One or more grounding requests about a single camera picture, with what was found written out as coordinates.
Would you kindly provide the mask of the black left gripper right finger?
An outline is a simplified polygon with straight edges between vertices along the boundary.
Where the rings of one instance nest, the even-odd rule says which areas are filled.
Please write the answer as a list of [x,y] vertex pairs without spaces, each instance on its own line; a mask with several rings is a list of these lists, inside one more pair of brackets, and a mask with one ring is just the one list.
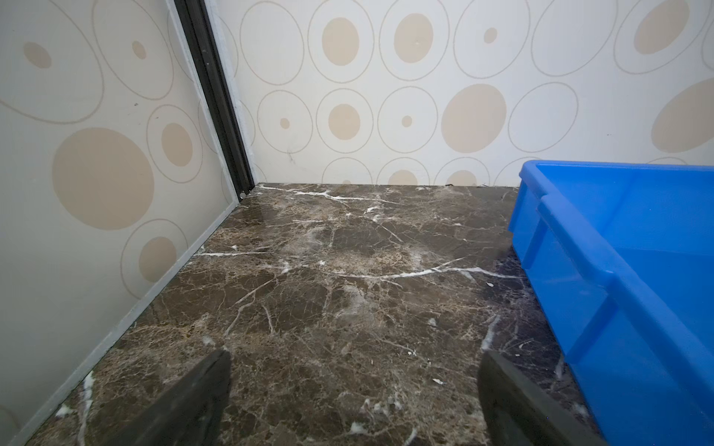
[[483,353],[478,371],[478,391],[492,444],[606,444],[494,351]]

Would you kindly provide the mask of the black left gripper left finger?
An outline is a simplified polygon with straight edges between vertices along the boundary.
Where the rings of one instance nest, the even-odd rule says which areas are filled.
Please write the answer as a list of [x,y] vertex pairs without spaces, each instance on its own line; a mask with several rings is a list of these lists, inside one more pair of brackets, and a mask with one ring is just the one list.
[[230,399],[231,369],[228,351],[211,352],[106,443],[215,445]]

